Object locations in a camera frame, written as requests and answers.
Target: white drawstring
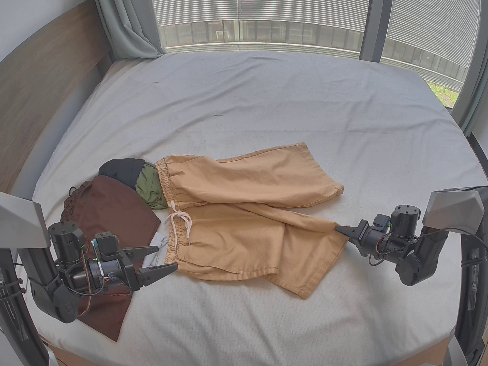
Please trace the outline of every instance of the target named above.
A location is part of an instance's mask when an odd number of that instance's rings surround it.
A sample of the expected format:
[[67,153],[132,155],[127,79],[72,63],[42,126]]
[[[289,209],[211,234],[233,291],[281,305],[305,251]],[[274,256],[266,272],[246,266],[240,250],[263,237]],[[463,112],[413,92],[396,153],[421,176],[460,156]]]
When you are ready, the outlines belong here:
[[185,222],[186,228],[186,240],[188,240],[188,245],[190,244],[190,229],[191,229],[191,217],[188,213],[184,211],[176,210],[174,201],[171,201],[171,207],[173,208],[174,213],[171,213],[165,220],[164,223],[167,223],[168,220],[171,220],[171,225],[173,226],[173,234],[175,235],[175,252],[178,247],[178,235],[176,234],[176,225],[175,225],[175,217],[180,217]]

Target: grass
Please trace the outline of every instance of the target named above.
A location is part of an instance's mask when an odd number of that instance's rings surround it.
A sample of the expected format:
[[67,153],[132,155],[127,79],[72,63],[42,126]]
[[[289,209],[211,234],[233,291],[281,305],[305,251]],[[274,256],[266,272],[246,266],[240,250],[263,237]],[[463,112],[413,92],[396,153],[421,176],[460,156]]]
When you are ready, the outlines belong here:
[[[427,82],[427,84],[444,106],[452,107],[457,101],[459,93],[451,91],[449,88],[444,87],[443,85],[434,84],[433,82]],[[452,104],[449,104],[441,95],[446,96]]]

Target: bed sheet wrinkle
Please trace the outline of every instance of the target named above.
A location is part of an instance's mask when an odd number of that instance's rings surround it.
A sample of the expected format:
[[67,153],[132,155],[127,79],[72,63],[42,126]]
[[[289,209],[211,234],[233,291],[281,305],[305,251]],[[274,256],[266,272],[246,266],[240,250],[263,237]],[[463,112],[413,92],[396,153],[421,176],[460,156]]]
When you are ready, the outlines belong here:
[[[272,52],[120,64],[38,181],[34,199],[48,223],[58,221],[69,188],[112,158],[222,159],[305,141],[345,193],[300,212],[346,225],[400,203],[424,211],[433,190],[486,183],[459,128],[411,71]],[[167,211],[156,215],[164,221]],[[168,224],[158,229],[168,231]],[[459,261],[459,237],[449,237],[436,274],[407,287],[392,265],[369,267],[347,246],[306,301],[260,279],[221,284],[172,274],[134,295],[117,343],[80,322],[51,319],[29,297],[28,306],[44,337],[99,364],[386,366],[448,335]]]

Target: white wall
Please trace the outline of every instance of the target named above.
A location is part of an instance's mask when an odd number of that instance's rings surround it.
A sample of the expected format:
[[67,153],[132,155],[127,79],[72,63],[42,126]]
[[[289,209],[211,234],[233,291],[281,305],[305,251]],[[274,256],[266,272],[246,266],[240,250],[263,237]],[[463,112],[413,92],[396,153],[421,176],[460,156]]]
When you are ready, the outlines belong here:
[[488,157],[488,100],[481,107],[483,108],[473,126],[473,134],[481,149],[483,149],[483,152]]
[[[0,0],[0,61],[41,27],[83,0]],[[0,333],[0,363],[21,365]]]

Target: pile of clothes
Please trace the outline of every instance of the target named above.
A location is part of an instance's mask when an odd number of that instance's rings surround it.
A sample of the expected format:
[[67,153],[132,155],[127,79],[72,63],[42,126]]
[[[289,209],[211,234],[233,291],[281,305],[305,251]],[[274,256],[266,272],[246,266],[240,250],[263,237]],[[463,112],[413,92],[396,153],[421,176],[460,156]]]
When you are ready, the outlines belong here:
[[[343,191],[305,143],[222,160],[113,159],[70,190],[61,220],[77,222],[90,240],[111,231],[122,247],[147,246],[161,223],[153,210],[167,208],[165,264],[178,262],[178,271],[209,281],[263,277],[306,299],[347,238],[334,230],[337,223],[291,209]],[[130,296],[94,298],[80,319],[116,341]]]

